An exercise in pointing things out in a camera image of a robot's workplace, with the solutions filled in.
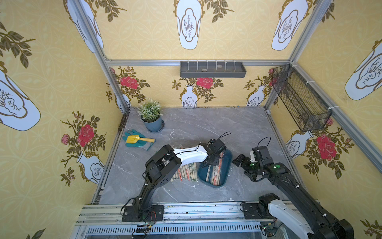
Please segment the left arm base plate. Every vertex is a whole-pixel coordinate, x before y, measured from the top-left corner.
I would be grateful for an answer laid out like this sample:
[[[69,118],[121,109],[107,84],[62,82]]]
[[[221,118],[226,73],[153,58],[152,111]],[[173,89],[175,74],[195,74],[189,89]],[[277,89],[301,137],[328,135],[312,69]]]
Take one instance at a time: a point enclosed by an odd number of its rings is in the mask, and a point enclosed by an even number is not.
[[[153,205],[142,212],[135,212],[132,205],[123,206],[120,210],[122,222],[161,222],[164,217],[164,206]]]

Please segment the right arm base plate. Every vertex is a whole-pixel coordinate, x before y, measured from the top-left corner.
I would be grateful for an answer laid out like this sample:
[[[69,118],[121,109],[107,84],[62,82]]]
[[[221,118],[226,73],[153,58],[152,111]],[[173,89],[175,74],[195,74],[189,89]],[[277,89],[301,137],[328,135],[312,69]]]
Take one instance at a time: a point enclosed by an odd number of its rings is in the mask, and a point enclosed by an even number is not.
[[[242,202],[239,206],[240,211],[244,215],[244,219],[267,219],[269,218],[268,206],[263,203],[246,203]]]

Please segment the green garden glove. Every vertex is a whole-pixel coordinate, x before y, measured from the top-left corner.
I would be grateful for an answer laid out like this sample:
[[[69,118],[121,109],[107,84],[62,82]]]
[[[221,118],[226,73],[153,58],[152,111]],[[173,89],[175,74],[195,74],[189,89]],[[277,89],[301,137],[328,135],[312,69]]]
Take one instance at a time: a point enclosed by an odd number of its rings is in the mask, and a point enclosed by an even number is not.
[[[155,139],[147,138],[136,130],[128,130],[122,136],[122,140],[125,142],[126,147],[143,147],[146,150],[155,143]]]

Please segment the green label chopsticks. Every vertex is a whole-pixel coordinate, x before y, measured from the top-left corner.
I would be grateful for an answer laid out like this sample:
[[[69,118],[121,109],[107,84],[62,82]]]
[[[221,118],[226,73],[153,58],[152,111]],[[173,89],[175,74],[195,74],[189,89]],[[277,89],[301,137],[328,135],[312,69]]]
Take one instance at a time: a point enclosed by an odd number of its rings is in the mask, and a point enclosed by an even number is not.
[[[191,164],[192,164],[192,163],[190,163],[189,166],[190,166],[190,172],[191,172],[191,176],[192,176],[192,180],[191,180],[191,181],[193,181],[193,175],[192,175],[192,167],[191,167]]]

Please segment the aluminium front rail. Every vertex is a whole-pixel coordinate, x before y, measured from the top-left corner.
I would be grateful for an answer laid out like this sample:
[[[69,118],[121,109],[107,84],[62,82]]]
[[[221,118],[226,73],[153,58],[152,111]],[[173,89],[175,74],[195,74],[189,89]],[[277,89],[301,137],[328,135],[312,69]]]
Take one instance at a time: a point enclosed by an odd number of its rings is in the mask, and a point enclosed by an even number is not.
[[[291,201],[284,204],[296,213]],[[71,234],[73,239],[87,236],[266,232],[276,229],[278,219],[244,219],[241,202],[158,203],[164,206],[161,222],[122,222],[123,205],[85,205]]]

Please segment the potted green plant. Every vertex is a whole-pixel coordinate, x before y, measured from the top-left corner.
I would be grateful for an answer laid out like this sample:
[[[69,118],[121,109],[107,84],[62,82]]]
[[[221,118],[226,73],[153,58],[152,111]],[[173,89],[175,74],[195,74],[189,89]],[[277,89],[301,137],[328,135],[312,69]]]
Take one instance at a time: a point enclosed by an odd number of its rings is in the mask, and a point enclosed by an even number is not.
[[[159,102],[149,99],[137,110],[145,127],[150,132],[160,132],[164,128],[161,109]]]

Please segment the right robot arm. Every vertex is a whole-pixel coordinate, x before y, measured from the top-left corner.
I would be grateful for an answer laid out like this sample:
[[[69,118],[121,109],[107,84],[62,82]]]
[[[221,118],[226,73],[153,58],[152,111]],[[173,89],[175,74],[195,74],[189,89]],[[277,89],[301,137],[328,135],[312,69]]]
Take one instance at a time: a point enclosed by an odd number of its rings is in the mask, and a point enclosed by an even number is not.
[[[242,154],[232,163],[242,167],[253,182],[258,182],[257,176],[269,180],[298,210],[297,213],[291,210],[276,194],[270,193],[259,197],[258,203],[243,204],[246,219],[278,219],[301,239],[354,238],[351,224],[345,219],[338,220],[316,202],[282,163],[274,163],[271,158],[251,162]]]

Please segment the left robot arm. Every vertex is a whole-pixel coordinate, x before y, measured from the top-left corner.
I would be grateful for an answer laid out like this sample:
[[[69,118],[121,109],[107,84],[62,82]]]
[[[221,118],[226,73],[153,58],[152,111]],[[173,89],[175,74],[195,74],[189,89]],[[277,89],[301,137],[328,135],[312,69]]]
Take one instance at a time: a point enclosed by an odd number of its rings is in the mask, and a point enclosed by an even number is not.
[[[215,165],[225,150],[226,145],[219,139],[184,149],[164,145],[145,164],[146,170],[142,174],[144,185],[132,203],[134,214],[143,217],[151,210],[155,190],[167,184],[182,165],[192,163]]]

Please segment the yellow hand trowel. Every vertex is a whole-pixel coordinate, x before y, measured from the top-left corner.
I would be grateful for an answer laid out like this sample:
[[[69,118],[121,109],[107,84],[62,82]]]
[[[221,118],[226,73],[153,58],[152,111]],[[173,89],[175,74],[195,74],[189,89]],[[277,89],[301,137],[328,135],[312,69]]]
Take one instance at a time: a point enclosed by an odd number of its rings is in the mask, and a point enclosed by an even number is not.
[[[152,142],[152,143],[155,143],[155,139],[152,139],[152,138],[142,138],[140,137],[139,135],[130,135],[127,137],[126,139],[126,143],[129,143],[129,144],[135,144],[137,143],[138,141],[144,141],[144,142]]]

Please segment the grey wall shelf tray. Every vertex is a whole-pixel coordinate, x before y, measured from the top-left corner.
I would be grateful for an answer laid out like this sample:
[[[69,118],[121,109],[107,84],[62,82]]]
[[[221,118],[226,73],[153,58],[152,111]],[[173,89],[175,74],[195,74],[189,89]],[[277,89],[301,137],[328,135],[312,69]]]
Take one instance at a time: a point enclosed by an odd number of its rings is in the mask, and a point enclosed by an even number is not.
[[[182,61],[182,78],[244,78],[247,70],[241,61]]]

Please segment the green tip chopsticks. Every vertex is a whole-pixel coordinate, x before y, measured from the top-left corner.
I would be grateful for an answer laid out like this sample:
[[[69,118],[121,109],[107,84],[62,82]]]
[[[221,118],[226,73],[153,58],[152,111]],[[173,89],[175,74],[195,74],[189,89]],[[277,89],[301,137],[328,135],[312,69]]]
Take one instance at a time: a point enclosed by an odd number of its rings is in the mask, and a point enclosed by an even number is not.
[[[198,182],[198,166],[196,162],[194,162],[194,175],[195,175],[195,181]]]

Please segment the green panda chopsticks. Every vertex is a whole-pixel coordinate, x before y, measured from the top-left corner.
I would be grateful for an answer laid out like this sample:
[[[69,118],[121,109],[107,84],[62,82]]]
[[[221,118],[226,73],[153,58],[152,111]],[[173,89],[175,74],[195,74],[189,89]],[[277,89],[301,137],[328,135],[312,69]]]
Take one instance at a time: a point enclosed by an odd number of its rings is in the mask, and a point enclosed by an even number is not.
[[[186,170],[186,166],[181,166],[181,171],[182,171],[182,177],[184,180],[188,180],[188,176],[187,176],[187,170]]]

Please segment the teal plastic storage box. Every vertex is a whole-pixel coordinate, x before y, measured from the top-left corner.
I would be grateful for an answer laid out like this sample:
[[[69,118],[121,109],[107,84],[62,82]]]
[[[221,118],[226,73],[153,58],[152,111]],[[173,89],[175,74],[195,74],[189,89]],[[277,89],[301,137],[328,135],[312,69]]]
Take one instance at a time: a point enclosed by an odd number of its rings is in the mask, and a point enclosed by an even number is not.
[[[201,163],[198,168],[198,179],[213,188],[220,188],[226,184],[232,163],[232,153],[226,149],[221,154],[218,165]]]

